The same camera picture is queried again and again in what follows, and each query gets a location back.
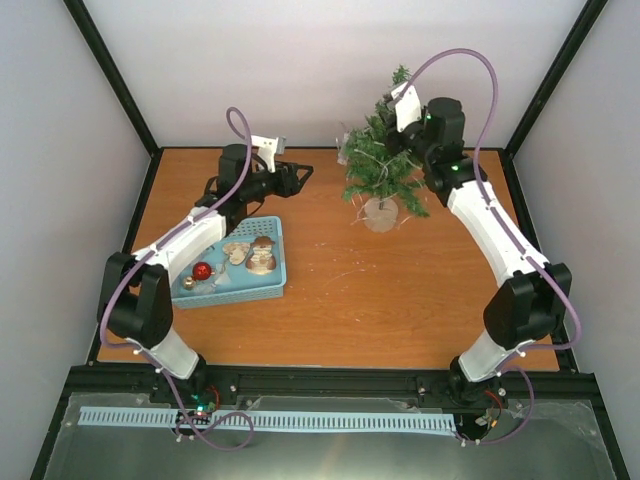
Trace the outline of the clear plastic battery box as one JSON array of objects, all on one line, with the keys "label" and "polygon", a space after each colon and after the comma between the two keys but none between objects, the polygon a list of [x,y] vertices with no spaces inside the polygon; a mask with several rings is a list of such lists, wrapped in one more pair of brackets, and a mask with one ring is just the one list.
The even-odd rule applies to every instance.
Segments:
[{"label": "clear plastic battery box", "polygon": [[348,164],[348,154],[346,152],[347,143],[349,141],[350,132],[345,131],[340,138],[336,138],[337,146],[337,163],[342,166]]}]

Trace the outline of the red ball ornament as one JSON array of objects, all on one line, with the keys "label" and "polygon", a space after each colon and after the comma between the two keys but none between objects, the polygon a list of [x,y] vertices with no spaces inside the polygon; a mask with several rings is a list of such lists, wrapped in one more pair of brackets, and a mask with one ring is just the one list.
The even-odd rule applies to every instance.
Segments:
[{"label": "red ball ornament", "polygon": [[192,278],[197,282],[203,282],[215,274],[214,268],[207,262],[196,262],[192,267]]}]

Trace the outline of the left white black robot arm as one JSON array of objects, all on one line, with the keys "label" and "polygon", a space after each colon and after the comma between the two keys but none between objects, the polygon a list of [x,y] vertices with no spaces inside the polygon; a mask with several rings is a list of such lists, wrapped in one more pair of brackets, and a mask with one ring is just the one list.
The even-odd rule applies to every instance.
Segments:
[{"label": "left white black robot arm", "polygon": [[[184,219],[150,245],[132,254],[116,252],[105,264],[97,313],[102,344],[130,347],[148,358],[173,378],[174,392],[186,402],[206,395],[206,362],[173,327],[171,286],[208,247],[236,230],[249,204],[301,192],[314,169],[275,160],[282,151],[256,144],[224,147],[217,174]],[[110,334],[118,342],[109,341]]]}]

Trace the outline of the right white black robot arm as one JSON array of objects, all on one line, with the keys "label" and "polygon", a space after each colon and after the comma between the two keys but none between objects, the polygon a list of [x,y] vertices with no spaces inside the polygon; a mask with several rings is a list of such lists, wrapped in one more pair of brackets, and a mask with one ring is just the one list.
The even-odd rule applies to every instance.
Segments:
[{"label": "right white black robot arm", "polygon": [[427,105],[411,94],[385,95],[385,144],[417,160],[427,188],[467,229],[486,258],[497,291],[483,311],[484,329],[449,367],[446,391],[460,406],[478,402],[500,368],[554,333],[564,319],[572,277],[552,264],[506,214],[484,170],[464,149],[459,101]]}]

